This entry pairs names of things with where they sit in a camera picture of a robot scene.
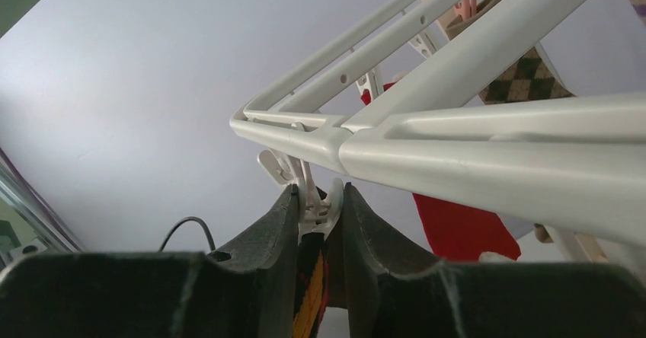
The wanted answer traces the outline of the red black argyle sock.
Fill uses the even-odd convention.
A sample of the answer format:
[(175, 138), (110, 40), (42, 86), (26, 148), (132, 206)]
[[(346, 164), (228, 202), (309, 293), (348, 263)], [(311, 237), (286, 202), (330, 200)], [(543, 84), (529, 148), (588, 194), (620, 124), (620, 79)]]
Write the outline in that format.
[(325, 235), (304, 234), (297, 250), (292, 337), (317, 337), (328, 303), (328, 272)]

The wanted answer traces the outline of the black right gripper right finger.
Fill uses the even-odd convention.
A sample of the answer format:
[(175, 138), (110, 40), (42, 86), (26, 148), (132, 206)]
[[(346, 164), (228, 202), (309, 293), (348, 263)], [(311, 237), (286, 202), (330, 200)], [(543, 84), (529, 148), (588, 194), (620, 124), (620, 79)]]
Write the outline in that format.
[(352, 337), (643, 337), (645, 288), (607, 263), (451, 263), (380, 218), (341, 212)]

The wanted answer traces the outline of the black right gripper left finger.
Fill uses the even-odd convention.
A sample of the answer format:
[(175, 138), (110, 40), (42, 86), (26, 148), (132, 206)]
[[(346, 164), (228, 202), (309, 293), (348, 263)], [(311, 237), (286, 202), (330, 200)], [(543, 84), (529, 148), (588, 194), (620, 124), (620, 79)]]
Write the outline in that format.
[(298, 191), (212, 253), (37, 253), (1, 274), (3, 337), (289, 337)]

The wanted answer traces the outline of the wooden hanger stand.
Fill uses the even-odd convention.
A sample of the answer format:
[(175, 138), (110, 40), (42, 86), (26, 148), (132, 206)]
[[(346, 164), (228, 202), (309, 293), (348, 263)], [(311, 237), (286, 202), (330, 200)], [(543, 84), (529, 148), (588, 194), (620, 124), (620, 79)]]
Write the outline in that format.
[[(442, 14), (439, 18), (440, 30), (446, 39), (447, 24), (456, 17), (453, 8)], [(553, 243), (564, 255), (567, 260), (573, 261), (592, 261), (592, 262), (605, 262), (607, 257), (599, 245), (598, 240), (590, 235), (577, 234), (571, 231), (560, 230), (545, 225), (536, 224), (534, 226), (534, 234), (536, 239), (544, 244)], [(484, 258), (488, 257), (488, 252), (483, 253)]]

